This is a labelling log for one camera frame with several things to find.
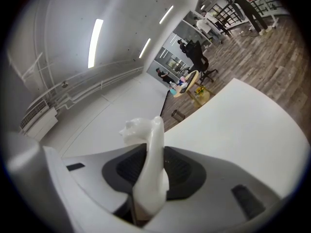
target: fluorescent light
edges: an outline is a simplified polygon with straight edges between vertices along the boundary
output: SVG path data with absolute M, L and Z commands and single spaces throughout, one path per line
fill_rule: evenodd
M 173 5 L 169 8 L 169 10 L 165 13 L 164 17 L 162 17 L 161 21 L 159 22 L 160 24 L 164 21 L 165 17 L 169 14 L 169 12 L 173 9 Z
M 166 49 L 165 49 L 166 50 Z M 162 57 L 162 55 L 164 54 L 165 50 L 163 51 L 163 53 L 161 54 L 160 58 Z
M 175 39 L 175 37 L 176 37 L 176 34 L 175 34 L 175 36 L 173 37 L 173 39 L 170 41 L 170 43 L 172 43 L 172 41 Z
M 99 33 L 101 32 L 102 24 L 103 24 L 103 20 L 96 19 L 92 37 L 91 37 L 91 43 L 89 45 L 88 66 L 87 66 L 88 68 L 94 67 L 96 46 L 97 46 Z
M 164 57 L 163 58 L 165 58 L 165 56 L 167 55 L 167 53 L 168 53 L 169 51 L 167 50 L 167 52 L 166 52 L 166 54 L 164 55 Z
M 141 58 L 141 57 L 142 57 L 142 54 L 145 52 L 145 50 L 146 50 L 146 48 L 147 48 L 147 46 L 148 46 L 148 44 L 149 44 L 150 40 L 151 40 L 150 38 L 147 40 L 147 42 L 146 42 L 146 44 L 145 44 L 144 48 L 142 49 L 142 51 L 141 51 L 141 53 L 140 53 L 139 58 Z

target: white shoe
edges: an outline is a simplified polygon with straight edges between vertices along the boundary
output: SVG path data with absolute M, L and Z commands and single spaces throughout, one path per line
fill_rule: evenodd
M 272 30 L 272 26 L 268 26 L 268 28 L 266 29 L 266 33 L 270 32 Z

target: trash can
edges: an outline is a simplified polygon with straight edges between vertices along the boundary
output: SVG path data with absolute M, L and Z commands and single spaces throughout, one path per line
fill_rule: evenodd
M 181 121 L 184 120 L 185 117 L 186 117 L 184 114 L 180 113 L 180 111 L 178 111 L 178 110 L 174 110 L 174 111 L 172 112 L 171 116 L 172 116 L 173 118 L 175 118 L 178 122 L 181 122 Z

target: ceiling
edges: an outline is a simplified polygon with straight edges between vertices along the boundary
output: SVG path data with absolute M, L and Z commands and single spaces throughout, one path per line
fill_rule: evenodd
M 104 22 L 94 69 L 97 76 L 112 76 L 123 69 L 147 65 L 146 60 L 155 57 L 155 52 L 197 1 L 31 0 L 12 29 L 8 53 L 21 75 L 38 58 L 25 82 L 38 96 L 69 77 L 88 71 L 90 39 L 99 18 Z M 160 25 L 171 5 L 174 9 Z M 148 38 L 152 40 L 139 59 Z

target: blue object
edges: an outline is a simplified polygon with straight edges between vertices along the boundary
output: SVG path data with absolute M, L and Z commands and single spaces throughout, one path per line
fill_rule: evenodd
M 174 89 L 170 89 L 170 92 L 173 94 L 173 95 L 176 95 L 177 92 L 174 90 Z

